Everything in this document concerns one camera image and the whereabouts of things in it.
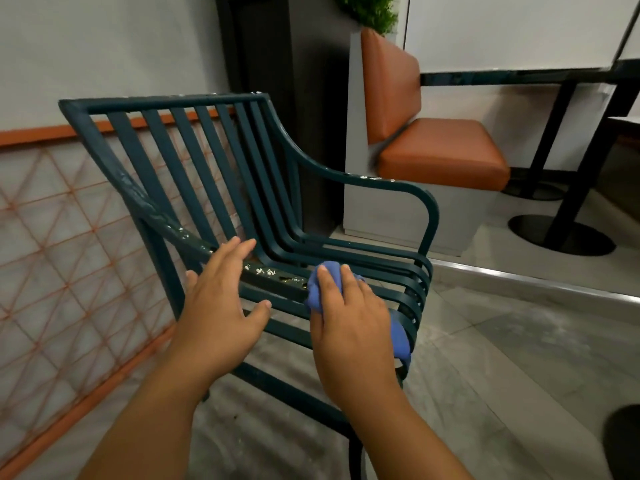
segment marble floor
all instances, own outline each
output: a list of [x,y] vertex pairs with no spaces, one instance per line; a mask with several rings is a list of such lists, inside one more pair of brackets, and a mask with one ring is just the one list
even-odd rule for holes
[[[74,478],[154,361],[20,480]],[[326,400],[310,351],[264,335],[248,361]],[[639,327],[434,283],[405,391],[477,480],[604,480],[600,428],[640,402],[639,371]],[[348,478],[340,435],[233,377],[211,393],[196,412],[188,478]]]
[[521,214],[555,216],[559,201],[532,201],[498,194],[469,249],[460,257],[429,253],[429,257],[508,273],[533,276],[598,290],[640,296],[640,223],[599,193],[592,191],[577,222],[595,227],[616,243],[607,256],[584,257],[540,248],[507,227]]

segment booth seat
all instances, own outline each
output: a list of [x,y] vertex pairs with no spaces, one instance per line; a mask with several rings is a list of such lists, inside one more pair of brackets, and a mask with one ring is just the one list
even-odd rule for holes
[[[440,207],[431,249],[466,250],[510,170],[484,126],[474,120],[416,118],[420,69],[412,55],[372,29],[351,37],[346,171],[415,182]],[[415,197],[345,188],[348,235],[418,247],[428,224]]]

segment orange grid pattern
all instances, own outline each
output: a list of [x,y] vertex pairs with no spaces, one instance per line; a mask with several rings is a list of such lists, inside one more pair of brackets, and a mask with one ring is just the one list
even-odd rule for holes
[[[193,126],[242,236],[211,149]],[[224,241],[179,132],[168,131]],[[181,224],[194,229],[152,136],[138,135]],[[137,177],[118,138],[105,138]],[[1,152],[0,209],[2,467],[163,334],[173,314],[124,202],[78,141]]]

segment chair armrest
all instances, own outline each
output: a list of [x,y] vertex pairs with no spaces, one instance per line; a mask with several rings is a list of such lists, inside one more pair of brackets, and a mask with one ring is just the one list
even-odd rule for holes
[[346,185],[356,185],[357,187],[404,192],[418,197],[418,199],[420,199],[424,204],[429,215],[429,223],[427,224],[427,229],[422,236],[418,253],[422,255],[427,254],[436,234],[436,230],[438,229],[438,222],[440,220],[438,204],[430,192],[411,182],[388,180],[382,177],[367,177],[366,175],[354,175],[352,173],[336,171],[331,168],[327,168],[324,165],[320,165],[320,163],[316,162],[300,150],[298,145],[291,139],[278,119],[278,115],[271,103],[271,100],[267,99],[266,103],[268,104],[267,119],[275,129],[275,133],[280,142],[283,144],[285,148],[285,156],[287,158],[293,158],[300,165],[304,166],[311,172],[326,178],[327,180],[332,180]]

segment hand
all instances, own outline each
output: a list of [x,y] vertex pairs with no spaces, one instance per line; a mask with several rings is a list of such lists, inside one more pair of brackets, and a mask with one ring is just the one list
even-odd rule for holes
[[254,239],[240,243],[234,237],[211,256],[199,277],[187,271],[184,309],[167,360],[179,362],[183,373],[204,388],[202,393],[240,365],[269,320],[269,301],[245,317],[238,295],[243,259],[254,247]]
[[311,313],[311,339],[324,391],[349,416],[368,399],[401,389],[385,302],[347,265],[340,273],[344,297],[327,268],[318,268],[324,317]]

